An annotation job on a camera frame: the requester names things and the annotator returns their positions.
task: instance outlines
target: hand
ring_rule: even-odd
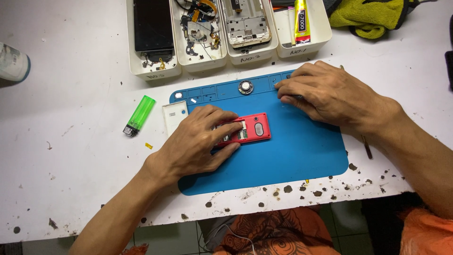
[[[312,120],[350,127],[364,135],[376,134],[405,115],[395,100],[379,95],[344,70],[323,61],[303,64],[275,88],[281,102],[298,107]]]
[[[225,124],[211,130],[223,120],[238,118],[236,113],[207,105],[195,108],[165,142],[151,154],[142,170],[161,184],[170,185],[185,175],[216,170],[239,148],[235,142],[211,155],[214,145],[222,138],[242,128],[240,123]]]

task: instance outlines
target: white table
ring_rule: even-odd
[[[161,106],[173,91],[291,70],[307,59],[275,55],[248,66],[228,64],[147,83],[129,73],[124,1],[0,0],[0,6],[0,40],[27,53],[32,63],[24,82],[0,89],[0,243],[79,234],[165,142]],[[451,14],[451,1],[421,4],[401,29],[376,41],[336,29],[332,40],[308,57],[342,64],[453,147],[453,95],[443,56],[452,49]],[[157,103],[140,135],[131,139],[122,130],[144,94]],[[372,147],[369,160],[361,140],[345,130],[343,139],[355,171],[310,180],[305,191],[299,190],[304,181],[265,186],[267,191],[254,187],[197,196],[173,187],[140,225],[181,222],[181,214],[193,221],[411,191],[379,151]],[[288,185],[292,191],[285,193]],[[58,229],[49,226],[49,218]]]

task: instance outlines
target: yellow cloth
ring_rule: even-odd
[[[342,0],[329,18],[332,27],[349,26],[354,35],[376,39],[398,29],[418,0]]]

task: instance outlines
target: black phone display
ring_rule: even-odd
[[[169,0],[134,0],[135,51],[174,49]]]

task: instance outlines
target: green lighter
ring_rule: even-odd
[[[140,104],[135,109],[134,114],[130,117],[129,122],[123,130],[123,133],[133,137],[135,136],[143,126],[146,118],[148,117],[149,112],[154,106],[156,101],[148,96],[143,96]]]

